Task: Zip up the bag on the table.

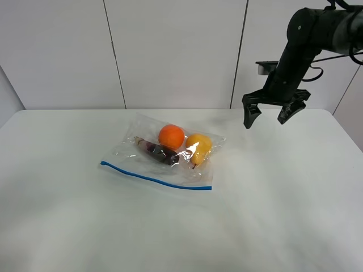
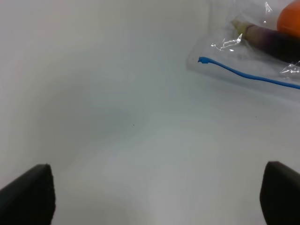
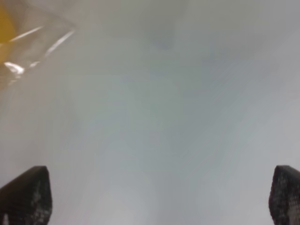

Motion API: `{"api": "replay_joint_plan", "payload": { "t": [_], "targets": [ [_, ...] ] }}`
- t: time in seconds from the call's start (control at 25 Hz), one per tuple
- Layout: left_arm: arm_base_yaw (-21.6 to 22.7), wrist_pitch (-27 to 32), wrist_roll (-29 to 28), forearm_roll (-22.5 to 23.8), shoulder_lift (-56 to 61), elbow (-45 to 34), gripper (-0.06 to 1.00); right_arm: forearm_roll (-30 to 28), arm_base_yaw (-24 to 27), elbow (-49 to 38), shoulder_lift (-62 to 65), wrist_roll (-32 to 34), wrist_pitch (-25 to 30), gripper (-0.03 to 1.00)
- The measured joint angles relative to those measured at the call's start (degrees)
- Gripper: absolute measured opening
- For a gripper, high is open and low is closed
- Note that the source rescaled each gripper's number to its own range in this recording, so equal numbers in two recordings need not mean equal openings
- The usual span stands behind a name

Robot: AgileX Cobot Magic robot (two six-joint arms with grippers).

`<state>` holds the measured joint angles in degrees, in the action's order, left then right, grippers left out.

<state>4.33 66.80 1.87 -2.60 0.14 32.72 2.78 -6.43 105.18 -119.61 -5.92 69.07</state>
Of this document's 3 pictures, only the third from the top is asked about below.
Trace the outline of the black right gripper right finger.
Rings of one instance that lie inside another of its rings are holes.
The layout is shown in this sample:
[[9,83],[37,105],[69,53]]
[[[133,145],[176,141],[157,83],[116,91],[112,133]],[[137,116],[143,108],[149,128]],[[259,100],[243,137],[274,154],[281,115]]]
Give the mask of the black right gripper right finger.
[[275,167],[269,211],[275,225],[300,223],[300,172],[288,165]]

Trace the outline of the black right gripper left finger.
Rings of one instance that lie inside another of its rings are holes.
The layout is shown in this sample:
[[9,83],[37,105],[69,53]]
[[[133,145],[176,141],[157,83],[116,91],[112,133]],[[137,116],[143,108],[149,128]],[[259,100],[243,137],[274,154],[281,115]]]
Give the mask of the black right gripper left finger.
[[0,188],[2,225],[46,225],[52,215],[50,176],[34,166]]

